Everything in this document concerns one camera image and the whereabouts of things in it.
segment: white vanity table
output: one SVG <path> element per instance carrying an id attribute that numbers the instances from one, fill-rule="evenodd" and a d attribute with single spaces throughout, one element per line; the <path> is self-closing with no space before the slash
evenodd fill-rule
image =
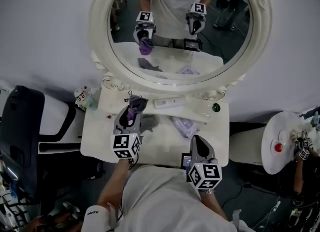
<path id="1" fill-rule="evenodd" d="M 81 153 L 107 162 L 118 161 L 110 149 L 110 136 L 115 116 L 128 105 L 124 99 L 129 98 L 128 92 L 132 91 L 149 99 L 143 113 L 157 115 L 159 120 L 153 132 L 141 134 L 139 163 L 181 165 L 181 154 L 189 152 L 190 141 L 184 139 L 168 119 L 168 116 L 176 116 L 196 123 L 200 128 L 197 134 L 213 146 L 219 164 L 226 166 L 229 160 L 229 104 L 223 101 L 223 97 L 228 86 L 235 86 L 256 62 L 269 39 L 272 23 L 269 0 L 248 0 L 248 33 L 238 52 L 225 65 L 221 57 L 211 56 L 204 50 L 192 52 L 156 46 L 150 55 L 142 56 L 135 42 L 115 43 L 110 30 L 113 2 L 93 0 L 91 4 L 89 45 L 92 59 L 104 77 L 100 96 L 97 96 L 98 109 L 86 112 Z M 140 67 L 138 58 L 146 58 L 162 72 Z M 179 70 L 186 65 L 192 66 L 199 74 L 180 74 Z M 187 99 L 183 106 L 165 109 L 153 106 L 154 99 L 181 95 Z M 214 103 L 220 105 L 219 112 L 213 111 Z"/>

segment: mirror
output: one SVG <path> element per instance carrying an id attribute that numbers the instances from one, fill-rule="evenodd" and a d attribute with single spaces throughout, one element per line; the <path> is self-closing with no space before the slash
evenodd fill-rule
<path id="1" fill-rule="evenodd" d="M 129 63 L 134 73 L 140 71 L 169 80 L 198 77 L 226 65 L 246 48 L 242 46 L 251 35 L 248 0 L 149 1 L 114 0 L 107 23 L 114 53 L 121 53 L 123 59 L 120 60 L 125 60 L 123 64 L 127 68 Z M 193 3 L 206 3 L 202 10 L 206 14 L 199 15 L 196 9 L 202 7 L 193 7 Z M 151 37 L 144 34 L 137 40 L 138 37 L 134 37 L 138 31 L 137 17 L 149 14 L 140 14 L 140 11 L 151 11 L 153 19 L 150 20 L 154 24 L 146 27 Z M 188 26 L 186 17 L 189 24 L 194 21 L 193 27 Z M 202 25 L 204 28 L 199 33 L 191 34 Z"/>

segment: white remote control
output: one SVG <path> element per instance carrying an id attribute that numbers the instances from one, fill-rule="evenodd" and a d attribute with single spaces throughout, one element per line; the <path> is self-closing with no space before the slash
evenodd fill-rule
<path id="1" fill-rule="evenodd" d="M 156 109 L 181 106 L 181 105 L 184 105 L 186 102 L 187 100 L 185 97 L 163 98 L 163 99 L 156 99 L 153 101 L 154 108 Z"/>

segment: white wall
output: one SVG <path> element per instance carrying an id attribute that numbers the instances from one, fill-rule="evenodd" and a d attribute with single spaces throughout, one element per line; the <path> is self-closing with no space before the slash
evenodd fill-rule
<path id="1" fill-rule="evenodd" d="M 269 43 L 246 78 L 228 92 L 233 121 L 320 105 L 320 0 L 271 0 Z"/>
<path id="2" fill-rule="evenodd" d="M 320 104 L 320 0 L 271 0 L 270 41 L 228 93 L 233 121 Z M 87 44 L 91 0 L 0 0 L 0 79 L 65 99 L 97 85 Z"/>

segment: red ball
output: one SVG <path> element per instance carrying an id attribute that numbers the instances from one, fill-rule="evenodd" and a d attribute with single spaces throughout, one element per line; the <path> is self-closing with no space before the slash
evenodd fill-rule
<path id="1" fill-rule="evenodd" d="M 274 149 L 276 152 L 280 153 L 283 150 L 283 145 L 281 143 L 278 143 L 277 145 L 275 145 Z"/>

